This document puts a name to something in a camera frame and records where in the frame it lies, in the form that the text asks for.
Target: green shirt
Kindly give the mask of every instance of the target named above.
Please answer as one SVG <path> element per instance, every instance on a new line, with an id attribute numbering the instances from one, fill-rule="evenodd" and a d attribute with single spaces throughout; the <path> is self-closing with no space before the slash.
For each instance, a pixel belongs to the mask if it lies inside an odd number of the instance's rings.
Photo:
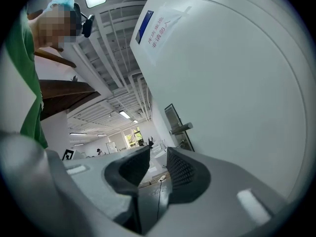
<path id="1" fill-rule="evenodd" d="M 0 129 L 47 142 L 40 125 L 43 107 L 35 71 L 34 42 L 26 10 L 12 25 L 0 54 Z"/>

